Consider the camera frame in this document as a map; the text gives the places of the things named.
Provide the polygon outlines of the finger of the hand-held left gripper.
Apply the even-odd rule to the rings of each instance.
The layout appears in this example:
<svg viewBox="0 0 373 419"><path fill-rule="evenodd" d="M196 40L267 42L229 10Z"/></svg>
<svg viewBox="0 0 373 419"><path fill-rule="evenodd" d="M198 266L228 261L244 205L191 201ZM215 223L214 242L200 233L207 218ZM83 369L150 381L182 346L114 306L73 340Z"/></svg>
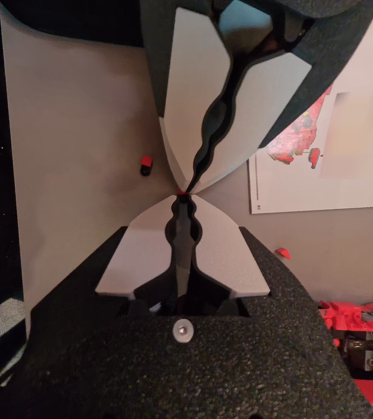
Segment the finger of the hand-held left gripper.
<svg viewBox="0 0 373 419"><path fill-rule="evenodd" d="M233 123L215 146L209 168L191 193L197 193L246 162L256 153L312 66L291 52L247 70L235 98Z"/></svg>
<svg viewBox="0 0 373 419"><path fill-rule="evenodd" d="M194 176L205 114L224 87L230 56L208 16L177 8L165 110L159 118L173 177L186 191Z"/></svg>

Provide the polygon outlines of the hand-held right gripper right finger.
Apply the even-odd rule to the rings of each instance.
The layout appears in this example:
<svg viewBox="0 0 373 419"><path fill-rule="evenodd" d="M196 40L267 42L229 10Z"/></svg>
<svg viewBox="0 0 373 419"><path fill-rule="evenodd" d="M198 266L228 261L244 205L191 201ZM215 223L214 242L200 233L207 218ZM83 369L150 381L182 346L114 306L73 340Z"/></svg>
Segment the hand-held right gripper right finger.
<svg viewBox="0 0 373 419"><path fill-rule="evenodd" d="M239 226L197 195L186 196L193 240L186 295L199 300L265 296L270 288Z"/></svg>

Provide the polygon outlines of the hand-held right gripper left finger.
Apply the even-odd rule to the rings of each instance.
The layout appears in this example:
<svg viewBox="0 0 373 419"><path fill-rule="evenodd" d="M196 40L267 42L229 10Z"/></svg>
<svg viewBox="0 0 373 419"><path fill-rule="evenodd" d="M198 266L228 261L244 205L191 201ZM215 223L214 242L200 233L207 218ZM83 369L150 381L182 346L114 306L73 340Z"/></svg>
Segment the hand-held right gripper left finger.
<svg viewBox="0 0 373 419"><path fill-rule="evenodd" d="M176 195L171 195L132 220L96 286L96 293L133 300L141 286L169 268L172 249L165 228L173 217L176 199Z"/></svg>

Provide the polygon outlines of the lego instruction sheet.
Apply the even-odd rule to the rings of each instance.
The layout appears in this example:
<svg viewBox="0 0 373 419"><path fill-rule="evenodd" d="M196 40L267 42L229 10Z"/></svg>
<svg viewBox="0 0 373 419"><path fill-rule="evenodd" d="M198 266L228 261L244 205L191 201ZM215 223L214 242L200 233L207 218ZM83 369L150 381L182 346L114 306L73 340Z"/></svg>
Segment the lego instruction sheet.
<svg viewBox="0 0 373 419"><path fill-rule="evenodd" d="M373 207L373 23L334 83L249 160L251 213Z"/></svg>

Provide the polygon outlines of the red lego car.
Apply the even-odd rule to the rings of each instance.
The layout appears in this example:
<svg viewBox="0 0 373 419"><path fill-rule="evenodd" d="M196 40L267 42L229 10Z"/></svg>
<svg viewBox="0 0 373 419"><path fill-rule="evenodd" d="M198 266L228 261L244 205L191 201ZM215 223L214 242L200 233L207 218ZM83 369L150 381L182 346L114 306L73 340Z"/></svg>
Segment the red lego car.
<svg viewBox="0 0 373 419"><path fill-rule="evenodd" d="M319 312L351 377L373 405L373 302L320 301Z"/></svg>

